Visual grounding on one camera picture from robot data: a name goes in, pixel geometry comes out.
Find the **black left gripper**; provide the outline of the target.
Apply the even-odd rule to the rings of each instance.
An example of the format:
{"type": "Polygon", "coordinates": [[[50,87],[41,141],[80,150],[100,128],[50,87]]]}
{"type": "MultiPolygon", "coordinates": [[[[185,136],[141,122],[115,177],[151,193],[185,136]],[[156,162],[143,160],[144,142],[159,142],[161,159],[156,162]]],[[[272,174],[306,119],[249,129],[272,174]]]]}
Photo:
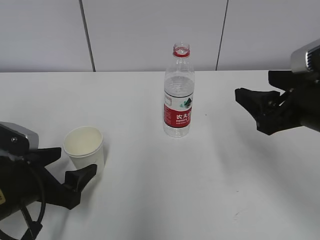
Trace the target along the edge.
{"type": "Polygon", "coordinates": [[[20,210],[20,205],[29,205],[47,198],[49,191],[57,190],[58,205],[69,210],[81,202],[87,184],[96,176],[98,166],[66,171],[64,183],[46,169],[46,166],[61,158],[62,148],[51,147],[30,150],[26,155],[10,159],[0,156],[0,219],[20,210]]]}

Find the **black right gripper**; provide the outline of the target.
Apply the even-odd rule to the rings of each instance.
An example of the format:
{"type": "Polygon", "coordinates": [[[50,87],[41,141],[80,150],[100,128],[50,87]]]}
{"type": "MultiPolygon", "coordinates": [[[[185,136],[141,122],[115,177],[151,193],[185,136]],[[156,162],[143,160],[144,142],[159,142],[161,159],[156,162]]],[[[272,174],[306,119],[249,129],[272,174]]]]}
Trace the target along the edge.
{"type": "Polygon", "coordinates": [[[268,83],[280,90],[237,88],[235,101],[255,120],[256,129],[268,136],[293,128],[320,130],[320,74],[269,70],[268,83]]]}

